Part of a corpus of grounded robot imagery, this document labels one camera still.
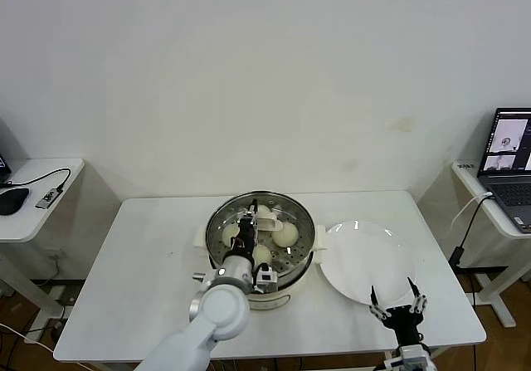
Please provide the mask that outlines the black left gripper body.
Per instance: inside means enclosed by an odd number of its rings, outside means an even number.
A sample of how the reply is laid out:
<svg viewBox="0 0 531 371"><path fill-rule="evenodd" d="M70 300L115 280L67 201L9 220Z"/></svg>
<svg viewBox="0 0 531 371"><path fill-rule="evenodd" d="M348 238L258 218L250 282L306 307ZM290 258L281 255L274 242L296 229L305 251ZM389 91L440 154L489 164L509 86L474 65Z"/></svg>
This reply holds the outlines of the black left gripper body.
<svg viewBox="0 0 531 371"><path fill-rule="evenodd" d="M256 223L252 219L241 219L238 222L239 231L233 238L231 250L238 256L252 258L257 240Z"/></svg>

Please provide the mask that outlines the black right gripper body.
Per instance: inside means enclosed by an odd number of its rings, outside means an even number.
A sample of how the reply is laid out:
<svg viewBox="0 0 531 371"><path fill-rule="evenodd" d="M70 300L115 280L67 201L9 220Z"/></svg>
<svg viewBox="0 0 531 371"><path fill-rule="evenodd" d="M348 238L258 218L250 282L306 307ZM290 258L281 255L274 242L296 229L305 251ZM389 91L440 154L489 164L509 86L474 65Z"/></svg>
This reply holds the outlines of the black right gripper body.
<svg viewBox="0 0 531 371"><path fill-rule="evenodd" d="M421 334L417 326L424 320L422 313L412 309L411 305L402 305L387 309L383 325L392 330L399 346L420 344Z"/></svg>

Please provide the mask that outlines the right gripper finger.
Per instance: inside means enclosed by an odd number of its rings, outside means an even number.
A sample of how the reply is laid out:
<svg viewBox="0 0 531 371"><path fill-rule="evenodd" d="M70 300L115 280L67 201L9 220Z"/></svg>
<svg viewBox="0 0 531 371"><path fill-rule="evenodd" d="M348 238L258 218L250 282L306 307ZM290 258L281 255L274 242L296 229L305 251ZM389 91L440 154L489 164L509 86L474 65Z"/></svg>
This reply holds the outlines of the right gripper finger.
<svg viewBox="0 0 531 371"><path fill-rule="evenodd" d="M378 320L387 320L390 317L390 313L379 305L374 286L371 287L370 300L371 305L369 306L369 310L371 314L374 315Z"/></svg>
<svg viewBox="0 0 531 371"><path fill-rule="evenodd" d="M427 297L419 291L417 285L412 281L410 277L408 277L407 280L414 295L414 301L411 305L410 312L423 313L426 308Z"/></svg>

